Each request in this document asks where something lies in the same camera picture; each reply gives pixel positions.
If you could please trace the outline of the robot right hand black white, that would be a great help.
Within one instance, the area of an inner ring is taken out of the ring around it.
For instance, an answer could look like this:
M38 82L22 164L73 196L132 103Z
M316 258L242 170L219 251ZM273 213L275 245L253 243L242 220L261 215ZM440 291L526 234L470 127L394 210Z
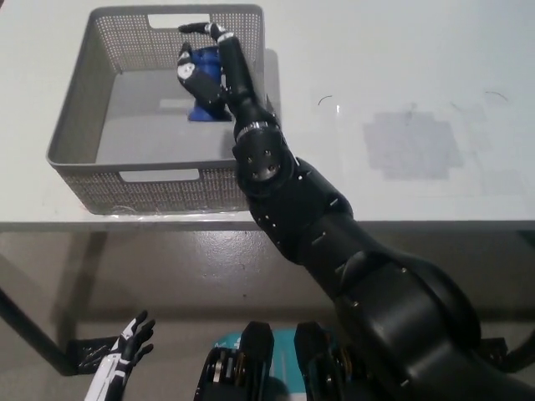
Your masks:
M242 46L234 32L217 23L184 24L178 31L204 34L217 44L224 84L217 83L194 64L188 42L183 43L177 59L179 83L204 109L214 112L227 106L235 118L235 135L252 124L280 127L275 114L269 112L257 96Z

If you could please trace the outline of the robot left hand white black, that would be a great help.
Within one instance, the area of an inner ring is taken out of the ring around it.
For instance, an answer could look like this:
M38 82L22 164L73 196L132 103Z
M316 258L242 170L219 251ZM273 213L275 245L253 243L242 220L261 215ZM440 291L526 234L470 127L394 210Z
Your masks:
M148 343L154 334L155 320L148 312L133 318L101 360L85 395L85 401L121 401L133 368L154 349Z

